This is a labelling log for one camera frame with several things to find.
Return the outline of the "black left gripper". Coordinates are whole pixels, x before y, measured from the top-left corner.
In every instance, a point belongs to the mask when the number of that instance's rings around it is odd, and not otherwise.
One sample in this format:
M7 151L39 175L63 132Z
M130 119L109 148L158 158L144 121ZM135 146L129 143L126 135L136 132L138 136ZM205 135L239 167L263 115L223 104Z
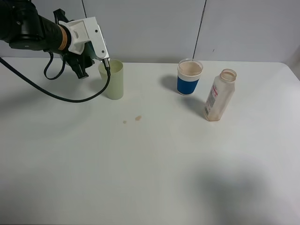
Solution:
M57 9L53 11L54 14L54 20L55 23L59 23L59 21L63 21L65 23L68 23L69 20L65 16L65 11L62 9ZM50 61L45 67L45 70L47 70L52 61L53 61L53 54L56 53L59 56L62 56L62 60L66 61L66 64L68 64L72 70L76 73L78 79L85 79L89 75L86 73L86 68L91 67L94 64L94 61L89 57L86 56L85 54L78 55L72 52L69 52L68 49L65 50L58 50L58 49L44 49L43 50L45 53L50 54Z

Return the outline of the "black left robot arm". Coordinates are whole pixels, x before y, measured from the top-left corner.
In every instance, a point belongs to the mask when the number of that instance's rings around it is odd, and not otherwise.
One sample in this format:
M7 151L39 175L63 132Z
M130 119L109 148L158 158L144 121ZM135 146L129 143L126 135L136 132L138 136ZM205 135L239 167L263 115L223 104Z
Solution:
M62 9L54 11L55 22L37 12L30 0L2 0L0 2L0 39L13 49L44 51L59 54L74 70L86 69L93 60L71 53L71 34L58 21L68 22Z

